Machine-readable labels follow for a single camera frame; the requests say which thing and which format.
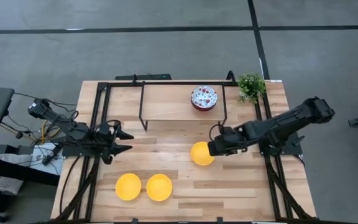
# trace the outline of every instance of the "wooden tabletop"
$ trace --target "wooden tabletop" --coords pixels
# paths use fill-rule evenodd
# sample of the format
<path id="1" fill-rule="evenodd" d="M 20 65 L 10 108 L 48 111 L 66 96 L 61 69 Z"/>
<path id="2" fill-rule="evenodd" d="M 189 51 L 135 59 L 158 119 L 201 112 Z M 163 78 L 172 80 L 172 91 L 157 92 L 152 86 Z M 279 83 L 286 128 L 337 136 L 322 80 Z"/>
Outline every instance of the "wooden tabletop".
<path id="1" fill-rule="evenodd" d="M 146 85 L 142 119 L 146 121 L 223 121 L 222 86 L 212 88 L 218 95 L 213 110 L 198 111 L 190 102 L 191 92 L 199 85 Z"/>
<path id="2" fill-rule="evenodd" d="M 97 81 L 83 82 L 77 121 L 90 123 L 97 84 Z M 266 80 L 266 86 L 272 116 L 288 110 L 283 83 Z M 120 119 L 123 130 L 135 136 L 135 139 L 121 141 L 121 144 L 129 144 L 133 148 L 117 155 L 111 165 L 100 165 L 92 222 L 128 222 L 133 217 L 143 222 L 215 221 L 216 217 L 223 217 L 225 221 L 274 220 L 264 158 L 259 154 L 258 145 L 250 147 L 246 153 L 215 157 L 210 166 L 198 166 L 191 161 L 190 149 L 196 142 L 209 141 L 208 131 L 216 122 L 153 121 L 149 122 L 148 131 L 144 131 L 138 118 L 140 91 L 139 87 L 112 89 L 108 119 Z M 227 126 L 256 119 L 254 105 L 238 100 L 238 87 L 225 87 L 225 91 Z M 146 93 L 145 105 L 147 100 L 153 102 Z M 102 106 L 103 103 L 99 107 L 99 122 Z M 51 218 L 58 216 L 60 194 L 73 161 L 74 158 L 68 158 L 63 164 Z M 302 163 L 293 156 L 282 156 L 282 161 L 289 191 L 306 212 L 315 215 Z M 82 159 L 78 161 L 70 175 L 63 207 L 68 205 L 77 191 L 82 162 Z M 140 177 L 142 190 L 135 200 L 125 202 L 117 197 L 115 184 L 122 174 L 128 172 Z M 172 179 L 173 192 L 164 202 L 152 201 L 145 192 L 147 180 L 154 174 L 165 174 Z M 282 196 L 278 189 L 277 192 L 284 217 Z M 87 198 L 86 192 L 80 217 L 85 216 Z"/>

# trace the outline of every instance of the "black cable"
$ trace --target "black cable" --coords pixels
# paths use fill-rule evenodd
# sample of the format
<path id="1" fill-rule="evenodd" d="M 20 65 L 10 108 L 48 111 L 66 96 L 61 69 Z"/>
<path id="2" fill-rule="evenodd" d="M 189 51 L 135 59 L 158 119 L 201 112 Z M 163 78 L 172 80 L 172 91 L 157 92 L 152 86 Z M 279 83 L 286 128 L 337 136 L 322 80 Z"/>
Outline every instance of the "black cable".
<path id="1" fill-rule="evenodd" d="M 40 99 L 38 97 L 35 97 L 35 96 L 30 96 L 30 95 L 27 95 L 27 94 L 23 94 L 23 93 L 17 93 L 15 92 L 14 94 L 17 94 L 17 95 L 21 95 L 21 96 L 26 96 L 26 97 L 29 97 L 29 98 L 33 98 L 33 99 Z M 59 102 L 54 102 L 52 100 L 48 100 L 50 103 L 54 104 L 54 105 L 67 105 L 67 106 L 76 106 L 77 104 L 73 104 L 73 103 L 59 103 Z"/>
<path id="2" fill-rule="evenodd" d="M 52 165 L 53 166 L 53 168 L 55 168 L 55 171 L 56 171 L 56 175 L 59 175 L 59 172 L 57 171 L 57 168 L 55 167 L 55 165 L 52 163 L 52 161 L 50 161 L 47 165 Z"/>
<path id="3" fill-rule="evenodd" d="M 209 130 L 209 139 L 210 139 L 211 141 L 214 141 L 214 139 L 212 139 L 211 134 L 212 134 L 212 130 L 213 130 L 216 126 L 219 126 L 219 127 L 222 127 L 222 128 L 223 128 L 223 125 L 221 125 L 221 124 L 219 124 L 219 123 L 212 125 L 211 129 Z"/>
<path id="4" fill-rule="evenodd" d="M 55 102 L 53 102 L 53 101 L 50 101 L 50 100 L 48 100 L 48 101 L 49 101 L 51 104 L 53 104 L 53 105 L 55 105 L 55 106 L 57 106 L 57 107 L 63 108 L 65 111 L 67 111 L 67 113 L 74 111 L 74 110 L 68 110 L 68 109 L 65 108 L 64 106 L 60 106 L 59 104 L 57 104 L 57 103 L 55 103 Z"/>
<path id="5" fill-rule="evenodd" d="M 13 123 L 15 123 L 16 125 L 18 125 L 18 126 L 20 126 L 20 127 L 23 127 L 23 128 L 26 128 L 26 131 L 19 131 L 19 130 L 17 130 L 17 129 L 14 129 L 12 126 L 10 126 L 10 125 L 8 125 L 8 124 L 6 124 L 6 123 L 3 123 L 3 124 L 5 124 L 6 126 L 12 128 L 13 130 L 18 131 L 18 132 L 23 132 L 23 133 L 25 133 L 25 134 L 30 134 L 30 133 L 35 133 L 35 132 L 37 132 L 37 131 L 30 131 L 29 127 L 27 127 L 27 126 L 25 126 L 25 125 L 23 125 L 23 124 L 17 123 L 15 120 L 12 119 L 12 117 L 11 117 L 9 114 L 7 115 L 7 117 L 8 117 Z"/>
<path id="6" fill-rule="evenodd" d="M 74 165 L 77 163 L 77 161 L 78 161 L 78 159 L 79 159 L 79 158 L 80 158 L 80 157 L 78 156 L 78 157 L 74 160 L 73 164 L 71 165 L 70 169 L 68 170 L 68 173 L 67 173 L 67 177 L 66 177 L 65 183 L 63 184 L 62 193 L 60 194 L 60 206 L 59 206 L 59 213 L 60 213 L 60 214 L 62 214 L 63 194 L 64 194 L 65 189 L 66 189 L 66 185 L 67 185 L 68 177 L 70 176 L 71 171 L 73 170 Z"/>
<path id="7" fill-rule="evenodd" d="M 98 124 L 97 126 L 95 126 L 94 127 L 94 129 L 93 129 L 93 131 L 96 131 L 102 124 L 108 124 L 108 123 L 110 123 L 110 122 L 118 122 L 118 125 L 120 126 L 121 125 L 121 121 L 119 121 L 119 120 L 116 120 L 116 119 L 111 119 L 111 120 L 108 120 L 108 121 L 105 121 L 105 122 L 103 122 L 103 123 L 100 123 L 100 124 Z"/>
<path id="8" fill-rule="evenodd" d="M 301 161 L 301 163 L 303 164 L 303 166 L 305 166 L 305 162 L 303 161 L 303 159 L 300 157 L 300 155 L 293 155 L 295 156 L 299 161 Z"/>

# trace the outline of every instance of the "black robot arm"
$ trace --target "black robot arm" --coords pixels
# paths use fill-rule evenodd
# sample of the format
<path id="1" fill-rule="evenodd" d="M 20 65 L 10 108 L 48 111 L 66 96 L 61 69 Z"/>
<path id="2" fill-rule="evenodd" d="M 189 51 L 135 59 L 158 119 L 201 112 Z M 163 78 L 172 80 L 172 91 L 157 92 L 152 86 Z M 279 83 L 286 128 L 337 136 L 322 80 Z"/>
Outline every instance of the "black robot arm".
<path id="1" fill-rule="evenodd" d="M 101 123 L 97 127 L 89 128 L 85 123 L 74 121 L 78 112 L 75 111 L 70 118 L 54 112 L 47 99 L 35 99 L 28 109 L 31 116 L 46 119 L 57 125 L 66 134 L 63 138 L 56 139 L 59 150 L 64 148 L 64 156 L 100 156 L 105 164 L 112 161 L 111 154 L 117 154 L 131 149 L 132 146 L 118 145 L 116 138 L 126 140 L 133 139 L 130 134 L 121 129 L 121 122 L 112 120 Z"/>
<path id="2" fill-rule="evenodd" d="M 237 154 L 248 146 L 261 141 L 269 142 L 272 147 L 282 147 L 289 135 L 308 124 L 326 123 L 335 112 L 325 100 L 309 98 L 296 108 L 265 121 L 248 121 L 235 128 L 220 127 L 220 135 L 208 143 L 211 156 Z"/>

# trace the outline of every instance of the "green plant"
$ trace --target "green plant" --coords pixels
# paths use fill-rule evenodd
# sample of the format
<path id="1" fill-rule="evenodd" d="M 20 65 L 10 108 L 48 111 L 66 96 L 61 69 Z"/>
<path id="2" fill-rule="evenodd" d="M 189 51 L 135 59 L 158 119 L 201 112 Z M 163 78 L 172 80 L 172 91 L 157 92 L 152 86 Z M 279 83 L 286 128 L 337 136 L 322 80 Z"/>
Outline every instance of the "green plant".
<path id="1" fill-rule="evenodd" d="M 266 92 L 265 81 L 258 73 L 246 73 L 240 76 L 240 100 L 257 103 L 258 97 Z"/>

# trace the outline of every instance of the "floor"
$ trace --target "floor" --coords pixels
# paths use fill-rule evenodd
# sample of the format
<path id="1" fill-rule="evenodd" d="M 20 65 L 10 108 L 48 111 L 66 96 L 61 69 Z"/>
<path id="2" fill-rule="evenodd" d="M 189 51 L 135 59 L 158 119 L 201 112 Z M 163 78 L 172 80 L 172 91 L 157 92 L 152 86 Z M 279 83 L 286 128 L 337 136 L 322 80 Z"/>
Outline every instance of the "floor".
<path id="1" fill-rule="evenodd" d="M 330 123 L 299 132 L 306 136 L 302 148 L 318 216 L 358 223 L 358 128 L 347 124 L 348 119 L 358 116 L 358 29 L 343 27 L 358 26 L 358 1 L 257 0 L 254 21 L 249 2 L 0 0 L 0 86 L 75 103 L 83 80 L 112 80 L 134 73 L 215 79 L 233 70 L 237 75 L 259 72 L 265 78 L 283 80 L 292 108 L 308 97 L 319 96 L 336 112 Z M 257 41 L 252 29 L 109 29 L 251 27 L 255 19 L 265 27 L 258 31 Z M 65 30 L 84 28 L 95 32 Z M 7 31 L 32 29 L 44 31 Z M 71 33 L 62 34 L 62 30 Z M 9 111 L 18 123 L 37 129 L 40 121 L 27 114 L 30 103 L 29 98 L 15 96 Z M 26 146 L 30 142 L 0 129 L 0 144 Z M 27 192 L 25 197 L 13 202 L 8 211 L 13 214 L 12 222 L 48 219 L 54 188 L 28 184 L 23 192 Z"/>

